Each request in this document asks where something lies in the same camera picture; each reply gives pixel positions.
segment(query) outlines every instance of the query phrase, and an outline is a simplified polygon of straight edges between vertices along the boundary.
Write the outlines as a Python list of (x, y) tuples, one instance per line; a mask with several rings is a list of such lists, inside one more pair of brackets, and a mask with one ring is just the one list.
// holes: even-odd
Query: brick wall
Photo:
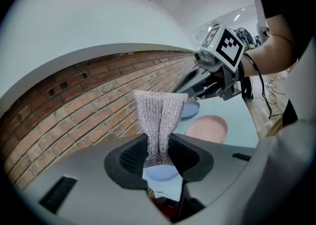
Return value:
[(65, 68), (22, 95), (0, 119), (4, 172), (24, 189), (63, 156), (139, 132), (133, 90), (170, 91), (192, 53), (104, 56)]

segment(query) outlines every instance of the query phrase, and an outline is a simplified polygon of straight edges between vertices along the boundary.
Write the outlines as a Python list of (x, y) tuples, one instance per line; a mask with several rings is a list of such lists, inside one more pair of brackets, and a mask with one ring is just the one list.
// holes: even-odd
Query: sparkly cloth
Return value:
[(186, 93), (134, 91), (141, 129), (148, 136), (148, 157), (144, 168), (173, 165), (168, 155), (169, 135), (178, 126)]

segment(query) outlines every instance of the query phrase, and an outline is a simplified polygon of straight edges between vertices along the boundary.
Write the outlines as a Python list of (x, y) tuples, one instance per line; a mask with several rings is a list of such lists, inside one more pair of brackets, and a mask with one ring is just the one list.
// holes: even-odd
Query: pink plate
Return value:
[(205, 115), (195, 119), (186, 131), (187, 136), (221, 144), (227, 136), (225, 120), (216, 115)]

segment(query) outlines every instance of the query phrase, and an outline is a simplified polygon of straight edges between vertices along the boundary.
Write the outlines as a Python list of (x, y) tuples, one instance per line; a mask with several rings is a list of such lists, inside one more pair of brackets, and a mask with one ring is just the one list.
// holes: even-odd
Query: robotic arm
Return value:
[(244, 51), (240, 39), (225, 25), (213, 27), (194, 53), (196, 65), (176, 86), (174, 93), (189, 97), (215, 94), (228, 100), (241, 91), (235, 87), (238, 64)]

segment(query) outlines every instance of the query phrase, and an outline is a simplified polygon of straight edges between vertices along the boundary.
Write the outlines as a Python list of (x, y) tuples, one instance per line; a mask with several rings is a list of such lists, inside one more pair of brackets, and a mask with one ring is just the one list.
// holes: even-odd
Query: black slot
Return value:
[(245, 155), (245, 154), (241, 154), (241, 153), (234, 153), (232, 155), (232, 157), (235, 157), (237, 159), (243, 160), (243, 161), (249, 161), (251, 159), (251, 156), (249, 155)]
[(53, 214), (56, 214), (76, 182), (76, 179), (62, 177), (39, 203)]

